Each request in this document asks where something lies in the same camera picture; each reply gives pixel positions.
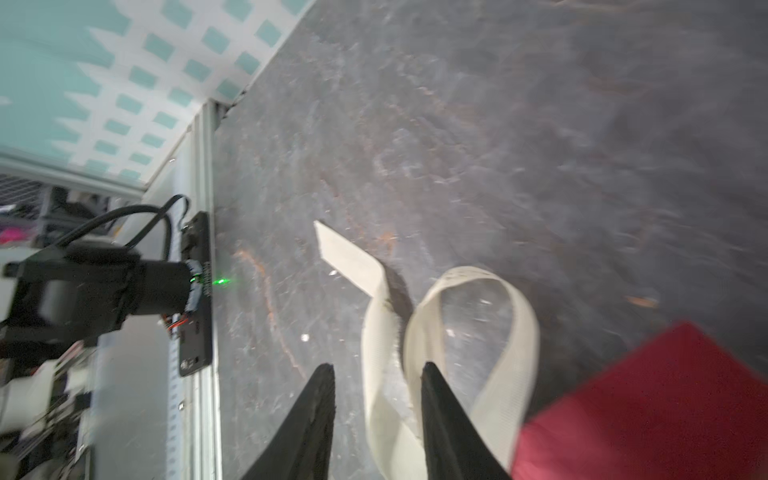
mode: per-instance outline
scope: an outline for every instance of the wire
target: wire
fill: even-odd
[[[187,216],[187,214],[189,213],[189,211],[190,211],[190,199],[189,199],[189,197],[187,197],[187,196],[185,195],[185,196],[184,196],[184,213],[183,213],[183,214],[181,214],[181,217],[179,217],[179,223],[178,223],[178,225],[176,226],[176,228],[178,228],[180,232],[181,232],[181,231],[184,229],[184,228],[181,226],[181,224],[184,222],[184,217],[186,217],[186,216]]]
[[[147,236],[148,233],[154,228],[155,225],[157,225],[157,222],[160,221],[161,218],[167,218],[167,212],[170,210],[170,208],[179,200],[184,198],[187,202],[187,209],[189,208],[189,198],[187,198],[186,195],[174,195],[171,198],[168,199],[167,202],[165,202],[165,205],[160,207],[160,209],[157,211],[157,214],[150,220],[146,225],[144,225],[144,228],[139,231],[139,233],[136,234],[135,237],[131,238],[128,243],[125,244],[128,248],[135,247],[139,242],[141,242],[144,237]]]
[[[181,320],[179,320],[178,322],[170,324],[167,327],[167,330],[170,332],[171,329],[176,328],[179,325],[184,325],[186,322],[189,322],[189,320],[190,320],[190,317],[185,313],[184,315],[181,316]]]
[[[154,223],[152,224],[153,227],[155,224],[157,224],[160,218],[163,219],[163,222],[165,223],[165,243],[163,248],[163,260],[168,260],[168,257],[170,256],[170,237],[171,237],[170,234],[171,234],[171,231],[173,230],[173,227],[170,224],[170,218],[168,217],[166,211],[163,211],[162,208],[155,207],[154,205],[129,205],[127,207],[116,208],[112,211],[99,215],[98,217],[83,223],[81,226],[75,228],[71,232],[67,233],[63,237],[56,240],[56,243],[54,243],[54,245],[56,245],[57,247],[66,247],[70,243],[84,237],[94,229],[99,228],[101,225],[104,225],[107,222],[116,220],[121,217],[127,217],[128,215],[133,215],[133,214],[156,214],[155,217],[152,219],[154,221]]]

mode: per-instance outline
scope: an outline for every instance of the black mounting bracket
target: black mounting bracket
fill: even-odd
[[[210,218],[198,212],[181,234],[181,259],[196,260],[203,267],[197,281],[203,283],[203,294],[197,310],[189,320],[176,328],[179,338],[179,375],[187,376],[209,366],[214,360],[212,279],[210,271]]]

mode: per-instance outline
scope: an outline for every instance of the white object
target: white object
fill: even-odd
[[[422,444],[421,374],[434,362],[445,376],[443,290],[474,280],[496,280],[506,289],[514,319],[507,346],[475,400],[469,418],[485,445],[507,471],[514,459],[525,410],[538,366],[538,323],[525,296],[488,271],[461,266],[445,272],[416,307],[406,328],[403,370],[416,415],[417,432],[403,421],[382,394],[385,371],[396,346],[399,318],[392,310],[389,285],[378,260],[325,225],[315,222],[321,257],[371,296],[362,324],[362,384],[366,438],[376,465],[387,480],[427,478]]]
[[[57,360],[40,365],[33,376],[13,379],[0,389],[0,435],[40,422],[51,404]]]

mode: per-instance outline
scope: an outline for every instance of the debris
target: debris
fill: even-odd
[[[639,296],[626,296],[625,298],[632,305],[641,306],[643,308],[656,308],[659,306],[658,301],[652,298],[640,298]]]

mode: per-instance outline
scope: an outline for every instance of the pink object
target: pink object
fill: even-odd
[[[0,232],[0,244],[11,242],[23,242],[29,238],[27,230],[18,227],[8,227]]]

